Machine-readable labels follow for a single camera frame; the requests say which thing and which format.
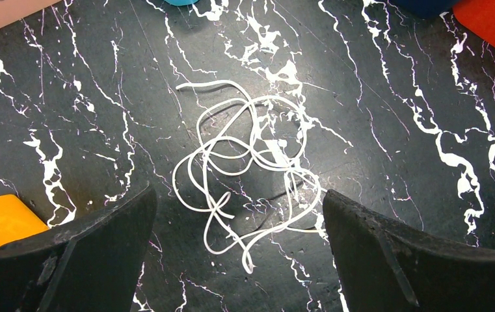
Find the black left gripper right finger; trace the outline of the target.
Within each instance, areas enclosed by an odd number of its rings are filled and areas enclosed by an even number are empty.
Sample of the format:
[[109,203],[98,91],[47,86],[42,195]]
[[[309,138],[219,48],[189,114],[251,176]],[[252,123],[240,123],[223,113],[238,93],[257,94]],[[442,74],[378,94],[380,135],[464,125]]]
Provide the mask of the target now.
[[335,190],[323,216],[349,311],[495,311],[495,250],[430,235]]

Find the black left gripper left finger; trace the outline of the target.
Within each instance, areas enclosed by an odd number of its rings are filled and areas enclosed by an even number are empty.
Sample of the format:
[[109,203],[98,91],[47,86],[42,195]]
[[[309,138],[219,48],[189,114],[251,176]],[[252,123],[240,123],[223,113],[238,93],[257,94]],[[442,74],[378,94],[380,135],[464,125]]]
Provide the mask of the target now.
[[146,187],[0,247],[0,311],[129,311],[157,209]]

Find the yellow plastic parts bin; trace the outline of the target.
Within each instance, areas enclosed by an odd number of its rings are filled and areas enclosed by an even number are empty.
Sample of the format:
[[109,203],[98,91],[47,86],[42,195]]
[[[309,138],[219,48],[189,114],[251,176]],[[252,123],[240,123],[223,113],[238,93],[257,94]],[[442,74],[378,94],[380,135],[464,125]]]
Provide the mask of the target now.
[[0,196],[0,247],[48,229],[49,227],[17,196]]

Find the dark blue plastic tray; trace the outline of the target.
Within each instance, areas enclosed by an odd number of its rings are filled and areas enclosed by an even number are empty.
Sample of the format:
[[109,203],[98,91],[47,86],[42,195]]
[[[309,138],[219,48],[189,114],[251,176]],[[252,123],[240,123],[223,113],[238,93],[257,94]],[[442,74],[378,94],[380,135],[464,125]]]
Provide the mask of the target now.
[[427,19],[447,12],[460,0],[391,0],[390,2],[419,18]]

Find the teal plastic tray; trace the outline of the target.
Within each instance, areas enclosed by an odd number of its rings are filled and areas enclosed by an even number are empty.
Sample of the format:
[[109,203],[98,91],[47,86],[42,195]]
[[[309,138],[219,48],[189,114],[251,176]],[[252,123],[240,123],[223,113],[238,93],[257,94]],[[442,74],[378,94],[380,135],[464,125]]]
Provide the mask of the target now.
[[176,7],[182,7],[187,5],[193,5],[196,2],[198,2],[198,0],[165,0],[165,2]]

